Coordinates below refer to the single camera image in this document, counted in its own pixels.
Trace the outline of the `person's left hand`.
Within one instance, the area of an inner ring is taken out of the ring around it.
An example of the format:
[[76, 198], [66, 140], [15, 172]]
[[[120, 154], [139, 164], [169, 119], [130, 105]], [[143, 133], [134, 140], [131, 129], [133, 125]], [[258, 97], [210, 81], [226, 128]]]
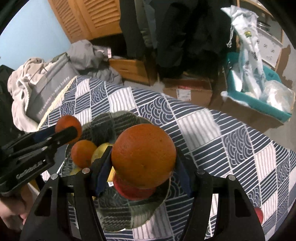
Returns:
[[1, 219], [10, 230], [20, 231], [34, 201], [29, 185], [22, 187], [17, 197], [1, 197]]

